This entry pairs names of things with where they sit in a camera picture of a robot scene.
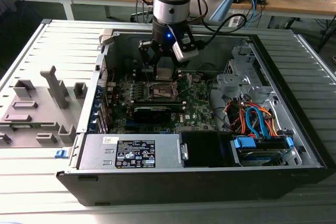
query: sticker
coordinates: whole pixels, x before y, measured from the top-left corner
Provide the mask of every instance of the sticker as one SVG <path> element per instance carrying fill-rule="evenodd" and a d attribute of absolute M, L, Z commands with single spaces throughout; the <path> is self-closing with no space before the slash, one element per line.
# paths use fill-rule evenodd
<path fill-rule="evenodd" d="M 12 128 L 31 128 L 30 125 L 11 125 Z"/>
<path fill-rule="evenodd" d="M 116 144 L 118 140 L 118 136 L 105 136 L 103 137 L 103 144 Z"/>
<path fill-rule="evenodd" d="M 116 168 L 155 168 L 154 140 L 117 141 Z"/>

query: blue latch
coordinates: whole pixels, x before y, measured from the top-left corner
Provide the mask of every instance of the blue latch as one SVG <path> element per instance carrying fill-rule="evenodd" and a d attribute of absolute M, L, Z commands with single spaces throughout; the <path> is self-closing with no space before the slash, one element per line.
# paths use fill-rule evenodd
<path fill-rule="evenodd" d="M 68 151 L 66 150 L 58 150 L 55 154 L 55 158 L 68 158 Z"/>
<path fill-rule="evenodd" d="M 287 144 L 289 145 L 289 148 L 292 148 L 294 146 L 294 142 L 291 137 L 286 138 Z"/>
<path fill-rule="evenodd" d="M 256 148 L 256 142 L 253 137 L 237 137 L 234 140 L 236 148 Z"/>

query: metal table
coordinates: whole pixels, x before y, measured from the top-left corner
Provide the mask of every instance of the metal table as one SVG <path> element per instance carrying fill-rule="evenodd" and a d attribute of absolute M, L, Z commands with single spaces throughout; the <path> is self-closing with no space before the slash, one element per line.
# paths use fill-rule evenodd
<path fill-rule="evenodd" d="M 36 71 L 55 65 L 72 86 L 89 84 L 103 28 L 150 25 L 45 20 L 0 81 L 0 116 L 15 94 L 15 79 L 47 85 Z M 201 31 L 202 27 L 193 27 Z M 336 158 L 336 77 L 306 41 L 290 30 L 245 29 L 257 34 L 333 158 Z M 57 148 L 0 149 L 0 221 L 19 223 L 335 223 L 336 176 L 297 188 L 278 200 L 173 205 L 85 207 L 55 178 L 68 159 Z"/>

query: warning label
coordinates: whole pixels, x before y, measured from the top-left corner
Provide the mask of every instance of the warning label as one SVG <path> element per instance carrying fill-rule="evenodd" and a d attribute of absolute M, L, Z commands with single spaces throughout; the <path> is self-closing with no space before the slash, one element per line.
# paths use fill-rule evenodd
<path fill-rule="evenodd" d="M 155 140 L 118 141 L 116 168 L 155 168 Z"/>

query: circuit board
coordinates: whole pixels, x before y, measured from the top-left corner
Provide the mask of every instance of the circuit board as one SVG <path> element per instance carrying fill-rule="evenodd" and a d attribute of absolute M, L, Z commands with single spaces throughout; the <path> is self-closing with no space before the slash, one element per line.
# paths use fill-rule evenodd
<path fill-rule="evenodd" d="M 110 126 L 110 133 L 161 133 L 170 134 L 180 131 L 213 131 L 215 121 L 206 97 L 206 81 L 201 76 L 188 73 L 185 78 L 171 82 L 138 82 L 131 76 L 124 76 L 114 84 L 113 101 L 110 104 L 112 110 L 113 124 Z M 163 88 L 171 85 L 178 94 L 170 94 Z M 154 87 L 153 97 L 149 98 L 149 90 Z M 165 101 L 165 104 L 151 103 L 153 101 Z M 134 123 L 129 116 L 130 110 L 134 108 L 134 100 L 138 99 L 145 103 L 143 106 L 173 108 L 171 118 L 166 123 Z M 183 108 L 183 111 L 174 111 L 174 108 Z"/>

